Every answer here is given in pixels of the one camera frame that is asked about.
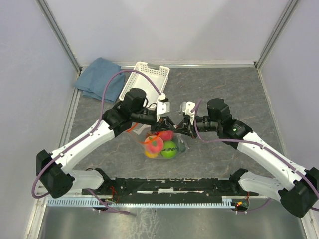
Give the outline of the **red pomegranate toy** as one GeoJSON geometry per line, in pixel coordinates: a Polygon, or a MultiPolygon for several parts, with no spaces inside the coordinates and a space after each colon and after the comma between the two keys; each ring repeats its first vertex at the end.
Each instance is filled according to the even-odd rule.
{"type": "Polygon", "coordinates": [[[174,133],[173,133],[173,131],[171,131],[171,130],[163,131],[163,132],[160,134],[160,138],[161,138],[163,141],[171,141],[171,140],[173,139],[173,136],[174,136],[174,133]]]}

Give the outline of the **dark green avocado toy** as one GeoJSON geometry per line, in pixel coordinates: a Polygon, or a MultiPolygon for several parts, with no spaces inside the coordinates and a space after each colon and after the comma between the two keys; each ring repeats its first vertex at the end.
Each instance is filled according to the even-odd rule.
{"type": "Polygon", "coordinates": [[[179,143],[177,145],[177,151],[179,153],[184,153],[184,152],[186,152],[186,150],[187,150],[187,146],[186,146],[185,142],[182,140],[179,141],[179,143]]]}

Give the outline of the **clear zip top bag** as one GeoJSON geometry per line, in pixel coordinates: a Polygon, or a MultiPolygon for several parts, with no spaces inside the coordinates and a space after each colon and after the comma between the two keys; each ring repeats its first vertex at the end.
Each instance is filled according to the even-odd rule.
{"type": "Polygon", "coordinates": [[[149,125],[134,123],[126,133],[137,143],[144,156],[150,159],[174,159],[188,151],[181,135],[171,130],[151,132],[149,125]]]}

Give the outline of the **peach fruit toy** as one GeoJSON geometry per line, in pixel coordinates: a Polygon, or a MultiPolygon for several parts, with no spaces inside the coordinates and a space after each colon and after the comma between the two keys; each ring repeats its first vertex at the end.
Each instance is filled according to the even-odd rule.
{"type": "Polygon", "coordinates": [[[156,135],[148,136],[145,139],[145,149],[149,153],[159,153],[163,149],[164,142],[163,140],[156,135]]]}

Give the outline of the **green watermelon toy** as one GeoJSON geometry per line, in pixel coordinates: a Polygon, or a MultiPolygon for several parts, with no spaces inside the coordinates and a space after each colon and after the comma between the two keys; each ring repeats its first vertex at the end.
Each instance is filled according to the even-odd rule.
{"type": "Polygon", "coordinates": [[[173,141],[165,141],[161,156],[166,159],[172,159],[177,155],[177,145],[173,141]]]}

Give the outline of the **yellow lemon toy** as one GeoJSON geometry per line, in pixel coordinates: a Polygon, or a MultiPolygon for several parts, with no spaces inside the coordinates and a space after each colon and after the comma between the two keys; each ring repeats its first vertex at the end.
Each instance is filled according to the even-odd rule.
{"type": "Polygon", "coordinates": [[[146,156],[147,158],[154,159],[154,158],[157,158],[158,155],[159,155],[158,153],[149,153],[149,152],[145,151],[145,156],[146,156]]]}

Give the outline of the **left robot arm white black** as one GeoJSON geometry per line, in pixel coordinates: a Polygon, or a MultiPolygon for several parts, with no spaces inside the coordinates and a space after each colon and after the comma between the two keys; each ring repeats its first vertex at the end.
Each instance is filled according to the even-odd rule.
{"type": "Polygon", "coordinates": [[[122,101],[103,111],[99,119],[84,133],[51,153],[42,150],[36,156],[36,182],[41,182],[47,195],[60,198],[75,189],[91,189],[99,194],[110,190],[110,181],[101,169],[74,170],[74,167],[102,144],[129,130],[134,123],[151,126],[153,131],[174,130],[166,116],[170,102],[165,94],[159,96],[154,109],[145,105],[146,92],[130,89],[122,101]]]}

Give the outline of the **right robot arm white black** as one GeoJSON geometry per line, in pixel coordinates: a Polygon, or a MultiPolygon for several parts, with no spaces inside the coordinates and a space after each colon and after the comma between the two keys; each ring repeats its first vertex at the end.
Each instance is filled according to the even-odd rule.
{"type": "Polygon", "coordinates": [[[292,215],[302,218],[309,210],[316,211],[319,201],[319,171],[306,169],[270,147],[245,123],[235,119],[223,99],[207,102],[206,116],[198,116],[200,103],[183,102],[180,113],[184,120],[177,131],[196,138],[200,132],[215,132],[216,142],[230,145],[249,156],[272,174],[272,178],[238,170],[239,176],[229,181],[229,190],[240,195],[254,192],[274,199],[292,215]]]}

